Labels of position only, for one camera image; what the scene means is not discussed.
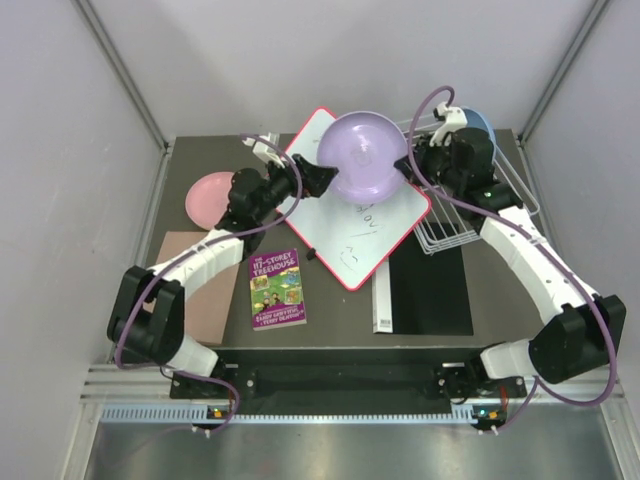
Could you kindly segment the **purple plate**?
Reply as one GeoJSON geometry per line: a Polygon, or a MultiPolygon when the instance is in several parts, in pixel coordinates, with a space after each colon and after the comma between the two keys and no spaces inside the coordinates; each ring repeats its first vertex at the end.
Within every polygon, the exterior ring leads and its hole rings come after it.
{"type": "Polygon", "coordinates": [[[406,138],[393,121],[379,113],[357,111],[342,115],[327,128],[316,162],[338,170],[330,189],[342,200],[376,204],[393,196],[404,183],[395,162],[406,153],[406,138]]]}

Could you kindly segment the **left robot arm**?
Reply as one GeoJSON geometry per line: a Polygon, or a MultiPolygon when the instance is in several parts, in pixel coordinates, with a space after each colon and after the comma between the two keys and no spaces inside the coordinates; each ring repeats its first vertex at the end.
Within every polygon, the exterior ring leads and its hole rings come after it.
{"type": "Polygon", "coordinates": [[[122,355],[129,352],[145,366],[184,372],[205,396],[220,394],[227,374],[218,355],[187,334],[186,301],[257,250],[270,227],[267,218],[285,200],[321,197],[338,173],[299,154],[282,165],[269,162],[265,175],[251,168],[237,171],[223,216],[202,240],[160,265],[125,272],[107,327],[116,365],[125,368],[122,355]]]}

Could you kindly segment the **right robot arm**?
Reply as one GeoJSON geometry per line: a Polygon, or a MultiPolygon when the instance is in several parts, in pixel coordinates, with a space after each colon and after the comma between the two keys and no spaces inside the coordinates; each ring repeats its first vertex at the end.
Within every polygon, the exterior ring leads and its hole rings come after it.
{"type": "Polygon", "coordinates": [[[502,258],[542,322],[531,339],[490,345],[469,359],[469,388],[487,396],[503,380],[536,376],[559,384],[602,366],[617,375],[626,307],[579,279],[532,222],[524,203],[495,174],[495,146],[479,128],[463,128],[444,145],[423,135],[394,164],[407,180],[448,201],[502,258]]]}

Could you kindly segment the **white wire dish rack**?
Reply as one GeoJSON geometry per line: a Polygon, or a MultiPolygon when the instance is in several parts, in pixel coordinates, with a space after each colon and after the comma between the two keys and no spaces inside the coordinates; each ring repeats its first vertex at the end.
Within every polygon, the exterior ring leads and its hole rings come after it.
{"type": "MultiPolygon", "coordinates": [[[[497,147],[494,151],[494,179],[506,183],[524,202],[524,208],[530,218],[540,212],[540,204],[525,179],[517,172],[506,154],[501,150],[496,136],[497,147]]],[[[426,255],[462,247],[479,239],[474,226],[450,202],[423,188],[431,199],[430,212],[415,228],[418,244],[426,255]]]]}

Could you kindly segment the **pink plate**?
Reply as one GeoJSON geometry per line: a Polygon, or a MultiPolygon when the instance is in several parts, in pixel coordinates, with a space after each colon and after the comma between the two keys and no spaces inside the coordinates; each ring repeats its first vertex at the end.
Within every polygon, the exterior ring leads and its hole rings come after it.
{"type": "Polygon", "coordinates": [[[203,230],[211,230],[224,215],[231,189],[232,172],[214,172],[197,180],[185,199],[190,220],[203,230]]]}

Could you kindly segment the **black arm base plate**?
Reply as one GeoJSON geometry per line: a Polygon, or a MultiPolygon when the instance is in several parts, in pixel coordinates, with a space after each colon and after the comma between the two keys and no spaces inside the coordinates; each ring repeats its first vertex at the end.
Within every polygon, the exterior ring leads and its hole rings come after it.
{"type": "Polygon", "coordinates": [[[209,376],[232,384],[244,400],[281,392],[385,390],[445,400],[525,395],[523,380],[489,380],[471,367],[475,354],[456,348],[223,349],[209,376]]]}

